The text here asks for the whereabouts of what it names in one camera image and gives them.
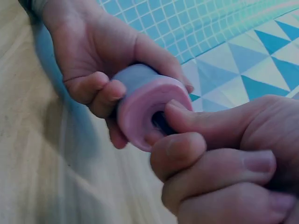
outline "finger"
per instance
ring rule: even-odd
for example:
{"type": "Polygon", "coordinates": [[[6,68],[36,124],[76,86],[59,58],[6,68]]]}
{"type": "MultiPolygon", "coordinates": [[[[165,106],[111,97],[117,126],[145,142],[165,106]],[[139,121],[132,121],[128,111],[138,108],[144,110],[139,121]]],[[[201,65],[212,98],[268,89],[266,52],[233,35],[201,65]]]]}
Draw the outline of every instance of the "finger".
{"type": "Polygon", "coordinates": [[[299,223],[299,201],[297,200],[295,208],[291,211],[289,217],[284,221],[284,224],[299,223]]]}
{"type": "Polygon", "coordinates": [[[97,94],[89,105],[89,109],[97,117],[107,118],[125,93],[126,87],[124,84],[118,80],[112,80],[97,94]]]}
{"type": "Polygon", "coordinates": [[[159,47],[146,35],[139,34],[136,39],[135,59],[151,66],[162,75],[175,78],[182,82],[189,93],[193,91],[192,84],[184,77],[182,67],[175,56],[159,47]]]}
{"type": "Polygon", "coordinates": [[[162,193],[166,208],[177,214],[181,201],[240,182],[264,185],[276,169],[272,151],[244,152],[236,149],[208,151],[189,169],[169,179],[162,193]]]}
{"type": "Polygon", "coordinates": [[[109,129],[110,140],[113,143],[114,147],[117,149],[124,148],[127,143],[128,139],[122,133],[116,121],[113,119],[106,119],[107,127],[109,129]]]}
{"type": "Polygon", "coordinates": [[[279,224],[295,197],[274,193],[252,183],[240,183],[184,201],[179,224],[279,224]]]}
{"type": "Polygon", "coordinates": [[[165,136],[161,133],[161,131],[152,130],[152,131],[150,131],[150,133],[145,135],[144,139],[150,146],[153,146],[159,140],[161,140],[163,137],[165,137],[165,136]]]}
{"type": "Polygon", "coordinates": [[[192,166],[206,150],[206,143],[198,133],[170,135],[152,148],[151,167],[161,181],[192,166]]]}
{"type": "Polygon", "coordinates": [[[88,76],[65,81],[64,84],[74,100],[81,104],[89,104],[108,82],[108,76],[97,71],[88,76]]]}
{"type": "Polygon", "coordinates": [[[208,149],[240,148],[242,136],[256,115],[280,99],[277,96],[267,96],[233,109],[202,113],[188,111],[173,100],[166,105],[165,115],[170,126],[177,132],[201,133],[208,149]]]}

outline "wooden floor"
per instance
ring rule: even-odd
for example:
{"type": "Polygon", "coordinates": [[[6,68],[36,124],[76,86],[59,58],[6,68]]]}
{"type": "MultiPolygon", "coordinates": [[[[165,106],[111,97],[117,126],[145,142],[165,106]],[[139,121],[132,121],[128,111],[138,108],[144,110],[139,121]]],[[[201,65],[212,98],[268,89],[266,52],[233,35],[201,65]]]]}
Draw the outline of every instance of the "wooden floor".
{"type": "Polygon", "coordinates": [[[0,0],[0,223],[174,224],[149,155],[69,99],[47,30],[0,0]]]}

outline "pink foam ring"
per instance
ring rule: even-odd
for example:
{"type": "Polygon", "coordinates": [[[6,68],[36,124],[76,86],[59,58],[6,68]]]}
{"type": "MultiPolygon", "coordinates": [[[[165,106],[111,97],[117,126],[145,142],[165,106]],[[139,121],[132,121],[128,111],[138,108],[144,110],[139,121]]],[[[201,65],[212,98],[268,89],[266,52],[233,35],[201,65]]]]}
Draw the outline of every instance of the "pink foam ring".
{"type": "Polygon", "coordinates": [[[150,152],[151,146],[144,137],[155,127],[152,116],[164,111],[165,105],[175,99],[192,111],[191,99],[184,85],[170,77],[161,76],[136,89],[118,106],[117,122],[129,142],[142,151],[150,152]]]}

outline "wrist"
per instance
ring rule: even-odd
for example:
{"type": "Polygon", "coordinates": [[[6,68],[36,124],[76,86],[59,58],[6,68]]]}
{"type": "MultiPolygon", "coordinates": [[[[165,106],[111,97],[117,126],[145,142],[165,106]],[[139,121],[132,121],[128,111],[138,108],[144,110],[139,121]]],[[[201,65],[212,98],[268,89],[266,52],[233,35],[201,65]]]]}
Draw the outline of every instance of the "wrist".
{"type": "Polygon", "coordinates": [[[91,20],[102,12],[96,0],[48,0],[43,8],[42,19],[52,33],[68,22],[91,20]]]}

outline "foam roller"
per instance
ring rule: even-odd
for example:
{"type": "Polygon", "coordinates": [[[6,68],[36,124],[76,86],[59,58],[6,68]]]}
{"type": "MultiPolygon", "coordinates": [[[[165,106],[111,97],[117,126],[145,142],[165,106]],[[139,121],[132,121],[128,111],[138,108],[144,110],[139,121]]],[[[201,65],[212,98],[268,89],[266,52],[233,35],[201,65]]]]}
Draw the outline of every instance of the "foam roller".
{"type": "Polygon", "coordinates": [[[159,130],[163,135],[175,133],[164,117],[165,105],[169,101],[175,99],[192,110],[184,85],[174,78],[159,75],[147,65],[131,65],[113,79],[121,81],[127,88],[125,97],[116,108],[117,123],[129,142],[142,151],[151,150],[144,140],[151,130],[159,130]]]}

